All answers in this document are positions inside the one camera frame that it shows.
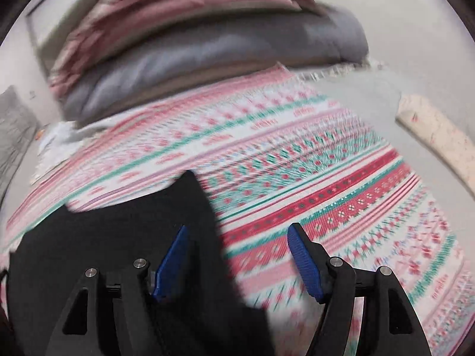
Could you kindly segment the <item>white fabric on bed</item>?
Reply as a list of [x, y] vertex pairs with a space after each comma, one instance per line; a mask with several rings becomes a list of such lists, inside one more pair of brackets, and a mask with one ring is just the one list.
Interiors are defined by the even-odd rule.
[[46, 177], [106, 130], [107, 127], [104, 125], [88, 125], [79, 128], [75, 121], [61, 121], [49, 127], [40, 139], [38, 162], [31, 176], [31, 184]]

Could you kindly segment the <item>beige folded quilt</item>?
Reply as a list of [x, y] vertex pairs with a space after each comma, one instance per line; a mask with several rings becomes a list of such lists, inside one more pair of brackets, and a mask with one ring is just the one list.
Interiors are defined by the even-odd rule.
[[35, 36], [38, 56], [46, 65], [58, 57], [66, 38], [100, 0], [43, 0], [47, 27]]

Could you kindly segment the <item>grey tufted headboard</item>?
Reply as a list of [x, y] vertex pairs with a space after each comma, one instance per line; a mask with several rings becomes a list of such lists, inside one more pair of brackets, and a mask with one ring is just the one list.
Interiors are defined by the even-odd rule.
[[0, 153], [1, 203], [23, 157], [32, 143], [39, 122], [10, 85], [1, 94]]

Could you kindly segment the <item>grey folded quilt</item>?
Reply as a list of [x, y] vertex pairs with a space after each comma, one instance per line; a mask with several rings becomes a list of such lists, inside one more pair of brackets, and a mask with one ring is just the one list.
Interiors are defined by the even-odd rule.
[[173, 93], [222, 79], [286, 67], [360, 63], [369, 53], [362, 24], [348, 10], [321, 15], [228, 15], [177, 25], [89, 69], [61, 101], [65, 120], [87, 125]]

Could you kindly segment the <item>patterned pink green bedspread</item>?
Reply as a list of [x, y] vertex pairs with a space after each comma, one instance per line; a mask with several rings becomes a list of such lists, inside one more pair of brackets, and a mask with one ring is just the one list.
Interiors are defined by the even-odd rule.
[[125, 115], [41, 180], [7, 223], [4, 254], [61, 208], [124, 211], [192, 170], [245, 301], [267, 311], [279, 355], [301, 355], [318, 312], [284, 237], [353, 265], [391, 265], [434, 355], [474, 323], [474, 283], [455, 234], [398, 151], [354, 112], [283, 67], [227, 80]]

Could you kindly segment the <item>black large jacket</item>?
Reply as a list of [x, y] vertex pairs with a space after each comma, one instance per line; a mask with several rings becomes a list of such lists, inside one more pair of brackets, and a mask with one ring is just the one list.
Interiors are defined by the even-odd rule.
[[213, 209], [187, 171], [169, 187], [85, 212], [65, 206], [26, 233], [2, 273], [3, 355], [47, 355], [56, 322], [88, 268], [117, 272], [167, 249], [189, 229], [189, 253], [172, 296], [158, 304], [164, 355], [272, 355], [267, 315], [237, 293], [221, 255]]

